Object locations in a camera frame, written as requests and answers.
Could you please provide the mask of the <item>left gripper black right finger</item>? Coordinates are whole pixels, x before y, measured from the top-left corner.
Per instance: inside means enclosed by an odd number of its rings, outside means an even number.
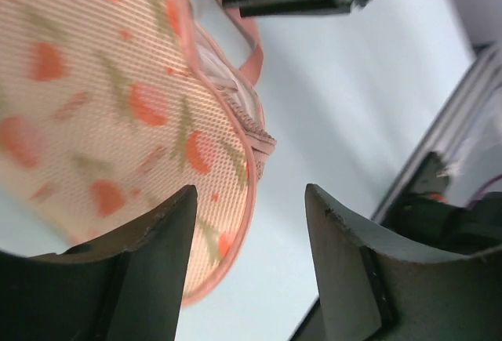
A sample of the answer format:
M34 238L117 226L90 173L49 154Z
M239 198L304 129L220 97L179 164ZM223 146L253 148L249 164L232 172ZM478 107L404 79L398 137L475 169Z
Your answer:
M305 209L327 340L500 339L500 248L462 256L423 245L315 184Z

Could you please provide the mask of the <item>floral mesh laundry bag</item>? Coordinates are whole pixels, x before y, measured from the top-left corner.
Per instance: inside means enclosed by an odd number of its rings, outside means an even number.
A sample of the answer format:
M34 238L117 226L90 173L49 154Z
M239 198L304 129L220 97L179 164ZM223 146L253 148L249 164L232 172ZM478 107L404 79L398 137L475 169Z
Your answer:
M1 185L70 245L198 192L183 305L224 278L275 140L252 46L228 62L191 0L1 0Z

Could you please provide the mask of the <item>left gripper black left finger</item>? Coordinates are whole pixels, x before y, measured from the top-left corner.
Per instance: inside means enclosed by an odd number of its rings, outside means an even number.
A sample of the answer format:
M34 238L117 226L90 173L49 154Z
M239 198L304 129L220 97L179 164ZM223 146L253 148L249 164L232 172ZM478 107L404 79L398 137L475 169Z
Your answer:
M1 254L4 340L172 340L197 191L61 254Z

